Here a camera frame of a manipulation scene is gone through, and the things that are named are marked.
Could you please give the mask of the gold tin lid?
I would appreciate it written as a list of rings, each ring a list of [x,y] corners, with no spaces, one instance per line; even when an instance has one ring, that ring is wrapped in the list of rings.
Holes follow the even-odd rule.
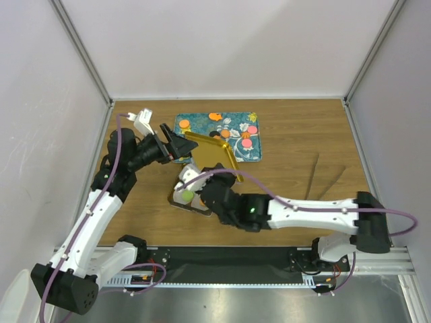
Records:
[[[233,149],[226,141],[189,131],[185,133],[185,138],[198,144],[198,147],[192,150],[191,156],[192,164],[200,170],[214,168],[217,164],[239,170]]]

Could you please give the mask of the gold cookie tin box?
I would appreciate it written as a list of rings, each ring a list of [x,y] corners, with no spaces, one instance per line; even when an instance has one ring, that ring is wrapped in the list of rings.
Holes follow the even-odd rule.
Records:
[[[201,171],[195,164],[185,165],[178,174],[178,177],[174,182],[174,186],[168,195],[168,202],[173,207],[177,207],[185,211],[199,213],[209,217],[212,212],[201,201],[201,196],[199,194],[201,187],[198,188],[197,186],[198,184],[203,184],[203,180],[198,180],[186,188],[180,188],[189,180],[200,175],[200,173]]]

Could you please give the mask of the green round cookie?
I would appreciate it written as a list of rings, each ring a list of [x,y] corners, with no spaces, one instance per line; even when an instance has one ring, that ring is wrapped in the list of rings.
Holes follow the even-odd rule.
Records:
[[[189,190],[184,190],[181,194],[181,197],[186,203],[189,203],[194,199],[194,195],[195,195],[194,192]]]

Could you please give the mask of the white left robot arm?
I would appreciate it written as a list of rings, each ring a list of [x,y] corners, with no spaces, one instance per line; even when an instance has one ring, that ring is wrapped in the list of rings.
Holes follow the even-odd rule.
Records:
[[[145,240],[123,236],[104,255],[92,255],[111,219],[120,210],[137,181],[136,172],[153,162],[167,164],[186,156],[198,144],[160,126],[166,137],[148,133],[137,141],[132,129],[118,127],[108,141],[108,154],[96,174],[87,205],[47,264],[35,264],[32,282],[41,298],[39,320],[48,304],[84,315],[95,304],[101,288],[127,267],[143,268],[148,261]]]

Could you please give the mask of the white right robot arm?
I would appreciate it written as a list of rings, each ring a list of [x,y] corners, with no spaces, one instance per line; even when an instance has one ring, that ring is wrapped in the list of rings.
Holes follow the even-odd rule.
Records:
[[[386,254],[391,249],[387,217],[380,202],[369,192],[353,199],[311,201],[283,198],[265,190],[262,194],[238,194],[232,190],[236,176],[221,166],[200,174],[201,200],[220,223],[248,232],[305,227],[326,229],[329,236],[316,238],[311,265],[320,271],[355,251]]]

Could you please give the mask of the orange round cookie top-left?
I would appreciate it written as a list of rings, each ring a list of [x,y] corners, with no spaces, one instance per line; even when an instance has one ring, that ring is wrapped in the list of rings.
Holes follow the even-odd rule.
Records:
[[[182,128],[182,129],[186,129],[186,128],[188,128],[188,127],[190,127],[190,122],[188,121],[188,120],[181,120],[179,123],[178,123],[178,125],[179,125],[179,127],[180,128]]]

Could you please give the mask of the orange round cookie centre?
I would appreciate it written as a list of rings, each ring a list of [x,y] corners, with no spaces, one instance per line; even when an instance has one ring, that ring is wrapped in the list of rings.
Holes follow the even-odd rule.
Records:
[[[227,139],[227,138],[229,138],[229,137],[230,137],[230,131],[229,131],[229,130],[227,130],[227,129],[223,129],[223,130],[220,132],[220,134],[221,134],[221,136],[222,136],[223,138],[225,138],[225,139]]]

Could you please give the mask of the white paper cup bottom-left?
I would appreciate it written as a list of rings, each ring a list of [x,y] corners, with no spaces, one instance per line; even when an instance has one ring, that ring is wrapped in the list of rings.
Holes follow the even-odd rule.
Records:
[[[182,194],[182,192],[183,192],[184,190],[175,190],[175,191],[173,192],[172,198],[173,198],[173,201],[174,201],[174,202],[179,203],[179,204],[181,204],[181,205],[188,205],[189,203],[191,203],[191,202],[192,202],[192,201],[190,201],[189,203],[186,203],[186,202],[182,199],[181,194]]]

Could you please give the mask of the pink round cookie lower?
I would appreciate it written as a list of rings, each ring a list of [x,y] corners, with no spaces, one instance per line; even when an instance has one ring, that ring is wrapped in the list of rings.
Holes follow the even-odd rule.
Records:
[[[249,138],[245,138],[241,141],[241,145],[245,148],[251,148],[253,146],[253,142]]]

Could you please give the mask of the pink round cookie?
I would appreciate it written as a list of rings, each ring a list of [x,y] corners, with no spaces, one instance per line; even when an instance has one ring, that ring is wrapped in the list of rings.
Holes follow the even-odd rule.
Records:
[[[256,126],[250,125],[250,126],[248,127],[247,131],[248,131],[251,135],[254,135],[254,134],[257,134],[258,129],[257,129],[257,127],[256,127]]]
[[[253,142],[249,138],[245,138],[241,141],[241,145],[245,148],[251,148],[253,146]]]

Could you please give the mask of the pink round cookie right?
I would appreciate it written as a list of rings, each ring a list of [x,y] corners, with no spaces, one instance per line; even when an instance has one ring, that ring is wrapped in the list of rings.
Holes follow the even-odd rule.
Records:
[[[256,127],[256,126],[250,125],[250,126],[248,127],[247,131],[248,131],[251,135],[254,135],[254,134],[257,134],[258,129],[257,129],[257,127]]]

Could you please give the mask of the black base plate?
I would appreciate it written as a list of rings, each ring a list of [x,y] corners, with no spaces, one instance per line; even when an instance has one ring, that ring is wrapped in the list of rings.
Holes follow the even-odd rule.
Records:
[[[178,284],[293,284],[306,273],[350,271],[347,256],[324,262],[307,247],[156,247],[150,258],[166,268],[166,283]]]

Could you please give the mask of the aluminium frame post left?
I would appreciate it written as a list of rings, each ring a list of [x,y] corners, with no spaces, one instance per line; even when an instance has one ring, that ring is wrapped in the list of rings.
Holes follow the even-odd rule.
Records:
[[[98,93],[101,95],[102,99],[108,107],[112,106],[113,99],[110,97],[108,90],[92,60],[90,54],[81,39],[75,24],[73,23],[71,16],[69,15],[67,8],[60,0],[49,0],[48,1],[56,13],[62,27],[64,28],[69,40],[71,41],[75,51],[77,52],[81,62],[83,63],[85,69],[87,70],[90,78],[92,79]]]

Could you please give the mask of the aluminium frame post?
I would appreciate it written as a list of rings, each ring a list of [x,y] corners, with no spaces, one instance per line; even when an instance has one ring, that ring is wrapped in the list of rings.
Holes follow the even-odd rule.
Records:
[[[112,106],[113,99],[110,97],[108,90],[92,60],[90,54],[81,39],[75,24],[73,23],[71,16],[69,15],[67,8],[60,0],[49,0],[48,1],[56,13],[62,27],[64,28],[69,40],[71,41],[75,51],[77,52],[81,62],[83,63],[85,69],[87,70],[90,78],[92,79],[98,93],[101,95],[102,99],[108,107]]]
[[[396,22],[397,18],[399,17],[406,2],[407,2],[406,0],[396,0],[391,6],[391,9],[387,14],[380,30],[378,31],[369,51],[367,52],[363,63],[361,64],[351,85],[348,87],[348,90],[344,95],[343,101],[346,104],[349,104],[351,102],[356,90],[360,86],[363,78],[365,77],[366,73],[371,67],[371,64],[373,63],[375,57],[377,56],[381,46],[383,45],[383,42],[386,40],[389,32],[391,31],[391,28],[393,27],[393,24]]]

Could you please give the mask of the aluminium frame post right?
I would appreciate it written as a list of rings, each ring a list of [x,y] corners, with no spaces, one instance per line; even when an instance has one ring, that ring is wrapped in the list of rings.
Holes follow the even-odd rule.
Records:
[[[371,64],[373,63],[375,57],[377,56],[381,46],[383,45],[383,42],[386,40],[389,32],[391,31],[391,28],[393,27],[393,24],[396,22],[397,18],[399,17],[406,2],[407,2],[406,0],[396,0],[391,6],[391,9],[387,14],[380,30],[378,31],[369,51],[367,52],[363,63],[361,64],[351,85],[348,87],[348,90],[344,95],[343,101],[346,104],[349,104],[351,102],[356,90],[360,86],[363,78],[365,77],[366,73],[371,67]]]

